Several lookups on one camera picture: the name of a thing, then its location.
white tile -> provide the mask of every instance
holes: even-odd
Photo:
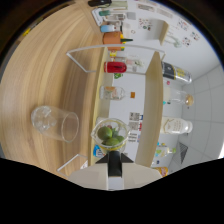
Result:
[[[195,121],[192,130],[192,139],[190,146],[193,149],[204,152],[209,132],[210,132],[210,122]]]
[[[183,91],[185,91],[188,94],[194,95],[194,84],[186,84],[183,86]]]
[[[208,156],[203,156],[202,159],[201,159],[201,163],[204,163],[204,162],[209,162],[209,161],[212,161],[213,159],[209,158]]]
[[[210,90],[195,95],[195,106],[195,120],[211,120],[212,103]]]
[[[214,88],[223,84],[223,78],[219,67],[216,67],[210,71],[207,76],[210,88]]]
[[[206,75],[201,76],[193,82],[194,92],[200,93],[209,89],[208,78]]]
[[[181,167],[175,163],[175,161],[171,161],[169,167],[168,167],[168,170],[169,170],[169,175],[172,174],[172,173],[175,173],[177,171],[179,171],[181,169]]]
[[[194,104],[192,106],[183,106],[182,108],[182,118],[183,119],[191,119],[195,118],[195,111],[196,111],[196,97],[194,97]]]
[[[202,159],[202,156],[203,156],[202,153],[200,153],[200,152],[192,149],[191,147],[189,147],[188,150],[187,150],[187,154],[184,158],[184,161],[181,164],[181,169],[200,163],[200,161]]]
[[[186,146],[190,146],[191,144],[191,139],[192,139],[192,136],[193,136],[193,133],[194,133],[194,121],[193,120],[190,120],[190,119],[184,119],[184,120],[187,120],[187,121],[191,121],[192,124],[193,124],[193,130],[187,135],[187,134],[182,134],[182,135],[179,135],[178,136],[178,141],[180,143],[183,143],[184,145]]]
[[[224,124],[212,123],[205,154],[218,159],[224,142]]]
[[[211,89],[212,121],[224,122],[224,85]]]

bottle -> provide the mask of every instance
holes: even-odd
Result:
[[[185,121],[181,118],[162,117],[160,133],[162,134],[183,134],[190,133],[193,129],[193,124],[190,121]]]
[[[114,25],[103,25],[100,27],[100,31],[102,33],[115,32],[115,31],[120,31],[120,27],[117,27]]]
[[[192,82],[192,76],[190,72],[166,62],[162,62],[162,72],[163,77],[165,78],[177,80],[184,84],[190,84]]]
[[[166,177],[168,175],[168,168],[167,167],[151,167],[152,169],[156,169],[160,172],[162,177]]]
[[[194,97],[192,95],[167,86],[163,87],[163,100],[166,102],[172,101],[174,103],[187,106],[192,106],[194,103]]]
[[[170,153],[176,153],[176,148],[170,149],[166,145],[159,145],[156,147],[154,157],[165,157]]]
[[[124,97],[135,98],[135,92],[126,92],[118,86],[101,86],[100,99],[106,100],[122,100]]]
[[[126,72],[127,66],[124,62],[105,62],[104,63],[104,72],[107,73],[123,73]]]

white wall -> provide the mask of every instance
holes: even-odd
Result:
[[[165,8],[164,6],[159,5],[158,3],[153,3],[152,5],[155,8],[155,12],[145,11],[141,9],[137,9],[137,3],[141,3],[134,0],[128,0],[128,11],[129,12],[136,12],[136,20],[128,20],[126,19],[125,22],[129,23],[131,25],[131,29],[135,30],[136,33],[132,34],[130,38],[133,39],[132,42],[129,42],[130,45],[141,45],[146,47],[152,47],[159,50],[163,50],[166,52],[166,56],[164,59],[164,62],[176,65],[182,69],[185,69],[189,71],[192,76],[193,80],[202,76],[203,74],[207,74],[209,71],[211,71],[213,68],[217,67],[220,63],[219,60],[211,48],[210,44],[207,42],[207,40],[204,38],[204,36],[190,23],[188,31],[185,31],[181,28],[177,28],[177,23],[179,21],[180,16],[176,14],[175,12],[169,10],[168,8]],[[172,18],[168,18],[164,15],[161,15],[157,13],[157,9],[163,9],[167,12],[172,13]],[[172,44],[164,42],[163,46],[160,45],[159,40],[150,39],[152,35],[150,35],[150,31],[146,31],[143,29],[138,29],[138,19],[144,18],[144,19],[160,19],[164,20],[167,23],[169,23],[174,28],[174,33],[178,35],[181,39],[184,37],[188,37],[191,39],[191,45],[189,47],[182,46],[181,48],[175,48]],[[200,35],[200,40],[196,41],[192,37],[190,37],[190,34],[192,31],[198,33]],[[143,59],[146,63],[146,67],[144,70],[141,70],[140,72],[145,72],[151,58],[153,56],[154,51],[146,51],[144,49],[136,49],[136,48],[125,48],[124,52],[119,52],[120,54],[129,53],[133,55],[139,55],[141,59]],[[144,75],[134,75],[134,74],[128,74],[124,73],[124,76],[119,79],[114,80],[114,86],[120,86],[123,87],[126,91],[134,91],[136,92],[136,98],[133,99],[123,99],[122,101],[111,101],[110,106],[110,113],[109,117],[112,118],[118,118],[123,120],[126,124],[129,123],[129,113],[130,112],[138,112],[140,114],[143,113],[144,110],[144,93],[145,93],[145,77]],[[182,89],[182,85],[180,83],[177,83],[175,81],[171,81],[171,87],[176,89]],[[193,84],[188,85],[184,87],[187,92],[191,93],[194,90]],[[200,100],[200,97],[204,97],[205,95],[202,94],[202,96],[198,95],[198,99]],[[183,117],[187,120],[193,121],[193,114],[194,114],[194,108],[197,105],[197,103],[194,104],[192,108],[189,110],[186,109],[186,107],[181,107],[179,105],[171,104],[171,105],[164,105],[163,108],[163,116],[171,116],[171,117]],[[209,116],[209,112],[203,113],[203,116]],[[188,138],[185,139],[185,141],[188,141],[190,144],[190,140],[192,136],[192,133],[186,137],[181,136],[180,138]],[[160,143],[167,144],[170,148],[174,148],[177,145],[178,136],[171,136],[171,135],[165,135],[161,134],[159,137]],[[127,143],[125,152],[128,153],[128,157],[135,160],[136,153],[137,153],[138,143]],[[208,157],[208,155],[204,154],[201,157],[201,152],[192,151],[189,148],[189,153],[186,156],[186,162],[183,164],[186,166],[188,164],[188,157],[189,158],[197,158],[193,161],[205,161],[208,159],[212,159],[211,157]],[[174,161],[172,160],[172,155],[167,156],[166,158],[160,159],[160,164],[155,166],[167,166],[171,167],[171,170],[178,170],[180,167],[177,167]],[[117,188],[120,188],[119,180],[111,180],[110,183],[113,186],[117,186]]]
[[[178,28],[177,24],[180,19],[180,16],[170,9],[158,4],[153,3],[155,5],[151,5],[154,7],[155,12],[150,12],[146,10],[137,9],[137,4],[150,5],[147,3],[142,3],[134,0],[128,0],[128,11],[136,12],[136,20],[128,20],[125,22],[130,23],[133,30],[136,31],[135,34],[132,34],[131,38],[133,38],[133,42],[129,44],[136,44],[142,46],[148,46],[157,48],[160,50],[166,51],[166,57],[164,58],[165,62],[171,63],[173,65],[179,66],[180,68],[188,70],[192,75],[193,79],[200,77],[203,74],[206,74],[211,69],[215,68],[220,64],[219,59],[217,58],[215,52],[213,51],[211,45],[205,39],[202,33],[194,27],[193,24],[186,22],[189,25],[187,31],[182,28]],[[161,15],[157,13],[157,9],[162,9],[166,12],[172,13],[172,18],[168,18],[167,16]],[[163,46],[160,45],[158,40],[152,40],[150,38],[150,32],[153,32],[153,29],[157,29],[156,26],[153,26],[151,31],[138,29],[138,19],[159,19],[164,20],[172,27],[174,27],[175,34],[180,37],[182,40],[184,37],[188,37],[191,40],[191,45],[189,47],[182,46],[181,48],[176,48],[172,44],[164,42]],[[198,41],[194,40],[190,34],[192,31],[199,34],[200,39]],[[148,57],[146,51],[141,52],[141,55]]]
[[[170,163],[173,172],[219,158],[224,144],[224,73],[220,66],[183,86],[193,94],[195,103],[190,109],[183,108],[182,117],[192,121],[190,135],[179,136],[179,141],[189,147],[184,162],[178,166]]]

clear glass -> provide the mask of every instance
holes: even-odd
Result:
[[[52,106],[40,106],[31,114],[33,126],[50,138],[72,142],[79,129],[79,119],[74,112]]]
[[[163,100],[165,102],[171,101],[186,106],[192,106],[194,103],[194,97],[192,95],[165,85],[163,87]]]
[[[194,103],[193,96],[184,91],[170,89],[170,95],[171,95],[170,100],[172,102],[182,104],[182,105],[187,105],[187,106],[191,106]]]
[[[106,100],[122,100],[125,96],[131,97],[130,92],[118,86],[101,86],[100,99]]]

cup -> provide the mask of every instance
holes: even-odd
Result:
[[[72,142],[79,129],[79,119],[74,112],[52,106],[40,106],[31,113],[33,126],[50,138]]]

